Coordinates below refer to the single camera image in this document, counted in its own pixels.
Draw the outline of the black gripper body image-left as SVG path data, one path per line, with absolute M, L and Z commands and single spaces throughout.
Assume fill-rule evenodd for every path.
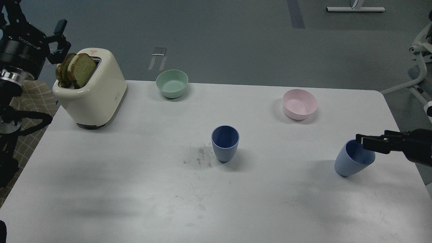
M 1 69 L 21 69 L 37 80 L 49 54 L 46 34 L 29 23 L 5 26 L 0 44 Z

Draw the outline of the image-right gripper finger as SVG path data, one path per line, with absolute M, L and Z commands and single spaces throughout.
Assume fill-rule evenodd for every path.
M 363 148 L 381 154 L 389 154 L 392 151 L 402 151 L 400 144 L 390 140 L 363 140 Z
M 389 141 L 401 141 L 404 140 L 405 134 L 399 131 L 391 131 L 385 130 L 384 134 L 375 136 L 375 135 L 365 135 L 365 134 L 356 134 L 355 141 L 363 142 L 365 139 L 375 139 L 375 140 L 389 140 Z

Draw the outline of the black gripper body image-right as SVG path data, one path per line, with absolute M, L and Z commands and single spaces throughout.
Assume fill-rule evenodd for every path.
M 404 134 L 402 152 L 410 162 L 432 166 L 432 131 L 415 129 Z

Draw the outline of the image-left gripper finger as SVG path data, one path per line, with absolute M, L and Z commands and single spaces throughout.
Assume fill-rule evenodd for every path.
M 66 56 L 71 49 L 71 43 L 67 41 L 65 38 L 59 39 L 57 41 L 57 49 L 53 53 L 49 54 L 47 59 L 51 64 L 60 64 L 63 63 Z
M 64 30 L 66 28 L 67 23 L 68 23 L 68 21 L 66 19 L 60 19 L 57 22 L 57 25 L 55 27 L 53 34 L 46 37 L 46 42 L 47 43 L 55 43 L 55 42 L 60 42 L 60 41 L 65 40 L 63 33 L 64 33 Z

